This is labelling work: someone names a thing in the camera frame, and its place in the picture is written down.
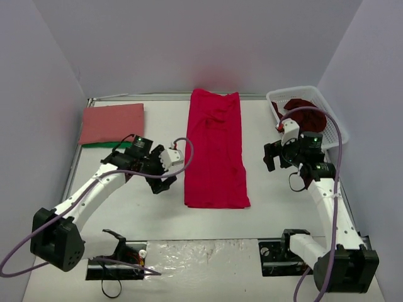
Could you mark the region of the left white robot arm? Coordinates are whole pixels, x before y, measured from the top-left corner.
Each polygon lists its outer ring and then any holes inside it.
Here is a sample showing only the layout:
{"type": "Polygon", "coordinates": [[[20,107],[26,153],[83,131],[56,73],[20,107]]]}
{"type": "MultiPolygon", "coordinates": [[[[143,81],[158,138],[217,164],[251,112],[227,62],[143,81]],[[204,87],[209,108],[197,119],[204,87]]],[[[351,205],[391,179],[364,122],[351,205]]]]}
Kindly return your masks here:
{"type": "Polygon", "coordinates": [[[64,272],[82,259],[129,262],[135,251],[122,235],[105,228],[94,238],[85,238],[81,232],[102,203],[132,176],[144,176],[153,194],[168,190],[177,180],[168,171],[184,162],[182,152],[175,143],[169,148],[152,144],[136,135],[124,151],[113,148],[90,180],[72,196],[51,210],[38,210],[33,217],[31,253],[64,272]]]}

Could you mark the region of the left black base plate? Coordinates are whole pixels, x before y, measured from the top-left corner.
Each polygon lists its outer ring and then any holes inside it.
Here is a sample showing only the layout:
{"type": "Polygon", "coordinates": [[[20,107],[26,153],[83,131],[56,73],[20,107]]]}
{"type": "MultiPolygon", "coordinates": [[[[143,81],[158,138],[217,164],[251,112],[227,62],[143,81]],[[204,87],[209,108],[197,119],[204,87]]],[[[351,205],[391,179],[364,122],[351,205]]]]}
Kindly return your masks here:
{"type": "MultiPolygon", "coordinates": [[[[145,266],[147,242],[127,242],[127,248],[118,256],[110,256],[125,263],[145,266]]],[[[86,281],[139,281],[145,277],[145,271],[113,262],[88,260],[86,281]]]]}

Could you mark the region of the bright red t shirt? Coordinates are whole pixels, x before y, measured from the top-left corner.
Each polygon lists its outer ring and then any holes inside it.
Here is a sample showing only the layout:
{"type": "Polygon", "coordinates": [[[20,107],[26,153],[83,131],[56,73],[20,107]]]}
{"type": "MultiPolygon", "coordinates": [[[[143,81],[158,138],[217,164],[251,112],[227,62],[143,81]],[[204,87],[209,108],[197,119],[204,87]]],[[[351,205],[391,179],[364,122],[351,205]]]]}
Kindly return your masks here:
{"type": "Polygon", "coordinates": [[[242,162],[241,104],[238,93],[225,96],[195,89],[186,132],[184,203],[189,208],[250,207],[242,162]]]}

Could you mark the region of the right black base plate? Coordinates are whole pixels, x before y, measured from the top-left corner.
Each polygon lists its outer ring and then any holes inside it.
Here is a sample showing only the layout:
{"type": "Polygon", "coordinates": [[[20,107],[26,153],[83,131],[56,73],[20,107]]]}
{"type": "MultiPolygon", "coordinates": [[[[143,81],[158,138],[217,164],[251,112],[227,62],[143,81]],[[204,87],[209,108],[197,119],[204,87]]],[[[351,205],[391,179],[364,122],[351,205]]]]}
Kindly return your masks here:
{"type": "Polygon", "coordinates": [[[284,252],[279,238],[258,240],[263,277],[302,276],[308,265],[292,252],[284,252]]]}

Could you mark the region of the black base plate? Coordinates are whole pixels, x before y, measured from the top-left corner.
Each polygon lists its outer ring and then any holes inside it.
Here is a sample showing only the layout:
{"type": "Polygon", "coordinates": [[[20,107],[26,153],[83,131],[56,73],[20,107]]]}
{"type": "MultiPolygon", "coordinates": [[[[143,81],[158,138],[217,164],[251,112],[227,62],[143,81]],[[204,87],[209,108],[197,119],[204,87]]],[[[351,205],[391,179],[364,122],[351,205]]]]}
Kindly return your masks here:
{"type": "Polygon", "coordinates": [[[258,240],[263,277],[302,276],[308,265],[292,252],[284,252],[279,238],[258,240]]]}
{"type": "MultiPolygon", "coordinates": [[[[125,263],[145,266],[147,242],[127,242],[127,248],[118,256],[110,256],[125,263]]],[[[88,260],[86,281],[139,281],[145,277],[145,271],[113,262],[88,260]]]]}

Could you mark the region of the white plastic basket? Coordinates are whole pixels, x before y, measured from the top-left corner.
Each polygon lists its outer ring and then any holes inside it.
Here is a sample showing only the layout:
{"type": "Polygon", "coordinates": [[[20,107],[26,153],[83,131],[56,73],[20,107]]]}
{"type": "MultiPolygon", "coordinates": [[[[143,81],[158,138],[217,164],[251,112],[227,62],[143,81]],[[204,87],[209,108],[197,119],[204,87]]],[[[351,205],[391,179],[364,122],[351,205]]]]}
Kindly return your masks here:
{"type": "Polygon", "coordinates": [[[274,116],[275,123],[278,123],[280,118],[288,113],[283,107],[293,98],[307,100],[314,104],[316,108],[321,109],[320,112],[325,114],[327,120],[326,128],[320,132],[323,136],[322,148],[329,150],[337,147],[339,140],[337,130],[333,123],[333,121],[337,120],[336,115],[321,92],[314,86],[296,86],[268,92],[266,99],[274,116]]]}

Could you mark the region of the folded salmon pink shirt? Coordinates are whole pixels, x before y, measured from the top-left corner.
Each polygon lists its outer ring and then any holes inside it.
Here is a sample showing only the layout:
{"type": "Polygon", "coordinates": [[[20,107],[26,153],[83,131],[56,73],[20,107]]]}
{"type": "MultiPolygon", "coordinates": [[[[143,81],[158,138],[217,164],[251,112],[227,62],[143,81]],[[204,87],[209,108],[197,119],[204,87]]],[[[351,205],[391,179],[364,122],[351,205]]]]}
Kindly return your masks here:
{"type": "Polygon", "coordinates": [[[80,145],[120,142],[134,134],[144,136],[144,104],[90,107],[84,110],[80,145]]]}

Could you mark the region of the dark red t shirt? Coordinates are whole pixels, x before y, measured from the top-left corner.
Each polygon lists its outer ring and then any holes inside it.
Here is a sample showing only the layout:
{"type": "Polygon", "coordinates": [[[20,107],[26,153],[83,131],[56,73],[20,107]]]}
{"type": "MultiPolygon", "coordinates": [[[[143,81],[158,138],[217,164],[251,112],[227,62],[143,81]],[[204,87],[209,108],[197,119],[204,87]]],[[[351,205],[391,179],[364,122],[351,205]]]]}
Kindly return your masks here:
{"type": "MultiPolygon", "coordinates": [[[[300,107],[315,108],[315,105],[304,99],[293,98],[284,105],[283,109],[286,111],[291,111],[300,107]]],[[[292,113],[290,118],[298,123],[301,131],[320,133],[326,128],[327,125],[325,114],[315,110],[297,111],[292,113]]]]}

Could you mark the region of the folded green shirt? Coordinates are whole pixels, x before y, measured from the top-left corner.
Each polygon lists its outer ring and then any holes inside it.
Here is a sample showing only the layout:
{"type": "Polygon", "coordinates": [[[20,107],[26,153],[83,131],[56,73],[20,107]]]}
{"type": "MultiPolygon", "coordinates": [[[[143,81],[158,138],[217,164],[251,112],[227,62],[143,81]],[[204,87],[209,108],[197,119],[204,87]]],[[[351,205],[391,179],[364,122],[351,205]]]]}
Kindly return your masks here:
{"type": "Polygon", "coordinates": [[[103,142],[103,143],[89,143],[81,145],[82,148],[127,148],[131,145],[131,142],[103,142]]]}

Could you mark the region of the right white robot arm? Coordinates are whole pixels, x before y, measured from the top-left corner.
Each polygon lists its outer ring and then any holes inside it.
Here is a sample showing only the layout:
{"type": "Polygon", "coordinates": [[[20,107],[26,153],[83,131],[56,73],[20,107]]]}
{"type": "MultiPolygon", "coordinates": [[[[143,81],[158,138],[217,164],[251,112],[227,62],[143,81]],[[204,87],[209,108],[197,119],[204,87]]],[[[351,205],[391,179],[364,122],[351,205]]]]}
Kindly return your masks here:
{"type": "Polygon", "coordinates": [[[263,161],[270,172],[275,169],[275,158],[284,169],[297,168],[296,175],[313,199],[326,238],[322,246],[307,230],[286,229],[274,261],[299,262],[309,268],[319,291],[363,294],[375,276],[378,254],[365,246],[353,226],[336,167],[325,161],[321,145],[320,133],[303,132],[287,142],[278,140],[264,146],[263,161]]]}

